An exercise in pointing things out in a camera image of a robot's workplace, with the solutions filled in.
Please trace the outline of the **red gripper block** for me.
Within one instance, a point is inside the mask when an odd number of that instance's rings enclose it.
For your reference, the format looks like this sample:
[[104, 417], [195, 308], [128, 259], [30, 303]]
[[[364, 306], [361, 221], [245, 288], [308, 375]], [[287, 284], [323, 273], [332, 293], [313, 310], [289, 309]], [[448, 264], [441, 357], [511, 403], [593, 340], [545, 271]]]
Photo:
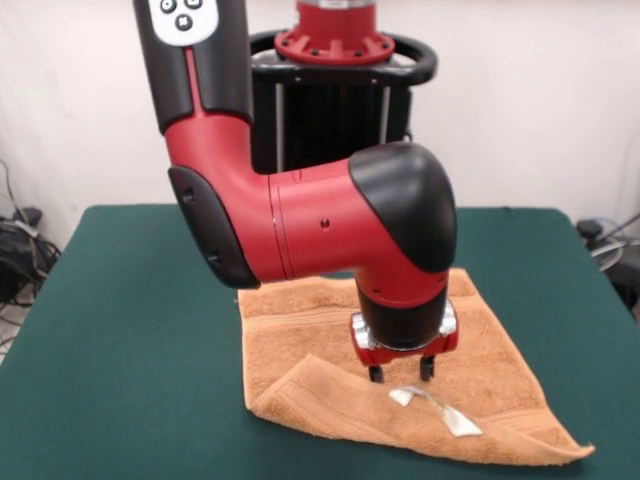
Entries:
[[442, 321], [435, 337], [425, 346], [409, 350], [392, 349], [375, 340], [371, 328], [360, 312], [351, 316], [350, 333], [360, 362], [368, 367], [371, 382], [384, 383], [384, 370], [381, 366], [395, 359], [409, 356], [421, 357], [419, 363], [420, 379], [423, 382], [429, 382], [435, 375], [435, 357], [457, 348], [459, 321], [453, 303], [447, 299]]

